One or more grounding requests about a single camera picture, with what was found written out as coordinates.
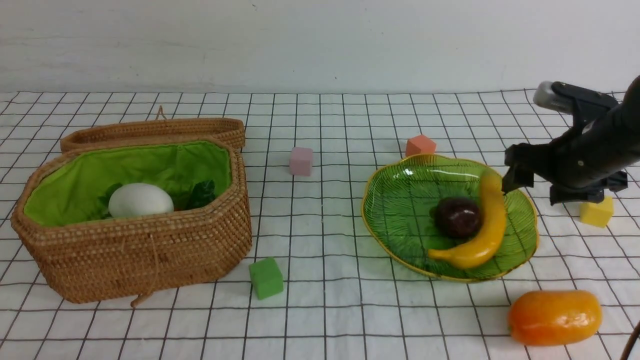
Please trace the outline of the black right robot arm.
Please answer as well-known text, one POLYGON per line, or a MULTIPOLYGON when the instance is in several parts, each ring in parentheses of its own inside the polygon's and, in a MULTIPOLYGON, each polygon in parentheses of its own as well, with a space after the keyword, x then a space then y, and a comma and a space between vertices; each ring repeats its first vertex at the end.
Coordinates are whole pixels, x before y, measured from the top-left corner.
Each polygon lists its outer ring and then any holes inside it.
POLYGON ((634 79, 621 102, 594 89, 544 81, 534 92, 538 107, 572 116, 569 130, 546 144, 511 145, 502 191, 551 184, 550 203, 599 204, 605 191, 627 188, 628 166, 640 159, 640 83, 634 79))

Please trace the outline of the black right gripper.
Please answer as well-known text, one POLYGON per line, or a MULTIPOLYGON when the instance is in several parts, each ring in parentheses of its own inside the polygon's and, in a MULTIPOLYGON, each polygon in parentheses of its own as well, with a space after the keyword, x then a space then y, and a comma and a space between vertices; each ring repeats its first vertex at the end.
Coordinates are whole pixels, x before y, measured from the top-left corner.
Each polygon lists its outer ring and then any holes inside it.
POLYGON ((621 171, 639 162, 640 120, 637 107, 581 107, 570 136, 560 145, 519 143, 505 150, 509 167, 502 178, 508 194, 534 187, 535 176, 552 183, 550 204, 604 201, 605 191, 627 189, 621 171))

